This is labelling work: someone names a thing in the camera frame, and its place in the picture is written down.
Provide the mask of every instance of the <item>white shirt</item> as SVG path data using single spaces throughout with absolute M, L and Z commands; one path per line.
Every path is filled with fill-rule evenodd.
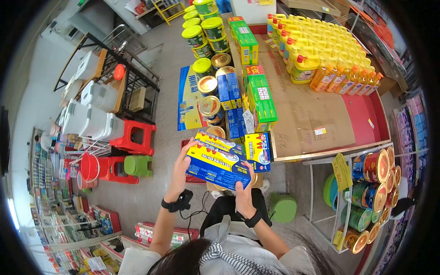
M 218 231 L 219 225 L 215 224 L 207 228 L 205 236 L 209 235 L 210 232 Z M 315 274 L 305 247 L 297 246 L 278 260 L 272 252 L 262 248 L 257 242 L 247 237 L 237 236 L 236 234 L 258 239 L 255 231 L 252 228 L 248 228 L 244 222 L 232 221 L 229 235 L 222 246 L 223 251 L 240 255 L 268 268 L 287 268 L 289 270 Z M 160 258 L 161 256 L 154 251 L 140 250 L 132 247 L 127 248 L 118 274 L 145 275 Z M 209 260 L 200 267 L 202 275 L 234 274 L 233 270 L 233 267 L 221 258 Z

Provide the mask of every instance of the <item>hand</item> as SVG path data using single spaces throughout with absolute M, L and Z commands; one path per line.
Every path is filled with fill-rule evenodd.
M 196 145 L 197 142 L 198 141 L 194 141 L 194 138 L 191 138 L 189 143 L 182 148 L 180 155 L 177 157 L 172 169 L 171 184 L 167 190 L 167 194 L 164 197 L 166 203 L 176 202 L 180 193 L 185 190 L 185 172 L 191 163 L 191 158 L 187 157 L 187 153 L 190 147 Z
M 242 164 L 247 166 L 250 177 L 253 179 L 255 173 L 252 165 L 247 161 L 242 162 Z M 246 219 L 252 218 L 257 212 L 257 209 L 255 209 L 255 207 L 252 205 L 251 189 L 252 186 L 250 184 L 248 184 L 246 189 L 243 190 L 243 184 L 241 181 L 237 181 L 235 183 L 235 191 L 237 192 L 237 196 L 235 197 L 235 207 L 237 211 Z

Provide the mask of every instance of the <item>black cable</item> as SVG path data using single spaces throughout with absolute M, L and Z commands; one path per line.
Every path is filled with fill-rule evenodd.
M 199 210 L 199 211 L 195 211 L 195 212 L 191 213 L 191 214 L 190 214 L 188 217 L 186 217 L 186 218 L 184 218 L 184 217 L 182 216 L 182 210 L 179 211 L 180 216 L 182 217 L 182 219 L 184 219 L 184 220 L 188 220 L 188 219 L 190 219 L 190 222 L 188 223 L 188 227 L 187 227 L 187 232 L 188 232 L 188 238 L 189 238 L 189 240 L 191 240 L 191 235 L 190 235 L 191 218 L 192 218 L 193 216 L 195 216 L 195 215 L 200 214 L 200 213 L 206 213 L 206 214 L 208 214 L 208 212 L 206 211 L 206 208 L 205 208 L 205 202 L 206 202 L 206 200 L 208 199 L 208 197 L 209 197 L 209 191 L 206 191 L 206 192 L 203 194 L 203 197 L 202 197 L 202 209 Z

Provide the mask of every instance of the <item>cardboard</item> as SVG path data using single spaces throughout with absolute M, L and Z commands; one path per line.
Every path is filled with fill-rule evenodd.
M 309 84 L 293 84 L 282 57 L 276 51 L 261 52 L 258 59 L 266 73 L 278 115 L 272 136 L 276 157 L 297 156 L 355 143 L 342 96 L 314 92 Z

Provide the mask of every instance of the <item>red plastic stool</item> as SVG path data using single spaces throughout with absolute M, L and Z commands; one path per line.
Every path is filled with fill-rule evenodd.
M 107 174 L 103 178 L 108 181 L 115 181 L 119 183 L 128 183 L 128 184 L 138 184 L 139 179 L 134 176 L 118 176 L 117 175 L 117 164 L 124 163 L 125 156 L 122 157 L 106 157 L 108 159 L 108 170 Z
M 134 129 L 143 130 L 142 144 L 132 141 L 132 133 Z M 131 154 L 143 154 L 152 156 L 154 155 L 154 149 L 150 147 L 151 133 L 156 131 L 156 125 L 146 124 L 133 120 L 124 120 L 124 136 L 119 139 L 110 141 L 110 145 L 118 149 L 127 151 Z

